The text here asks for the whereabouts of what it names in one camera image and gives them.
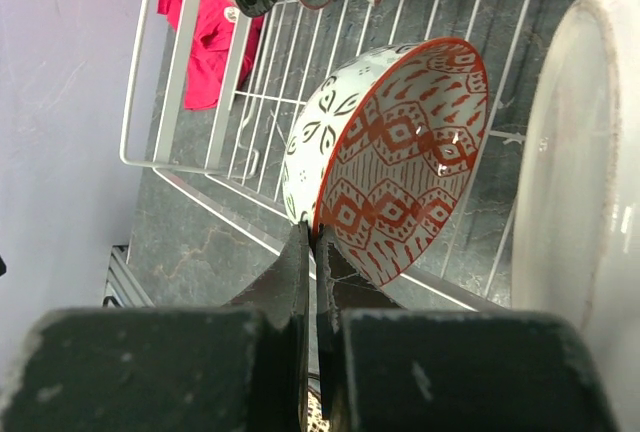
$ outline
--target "pink garment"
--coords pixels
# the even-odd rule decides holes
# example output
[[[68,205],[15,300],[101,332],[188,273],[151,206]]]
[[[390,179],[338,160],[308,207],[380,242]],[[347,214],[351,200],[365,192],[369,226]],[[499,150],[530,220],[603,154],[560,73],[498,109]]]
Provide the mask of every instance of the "pink garment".
[[[218,104],[235,27],[224,17],[225,8],[230,6],[233,4],[227,0],[200,0],[187,66],[185,109],[210,109]],[[182,0],[158,0],[158,13],[166,15],[174,29],[178,27],[181,8]],[[252,21],[238,85],[242,84],[253,67],[263,22],[263,17]]]

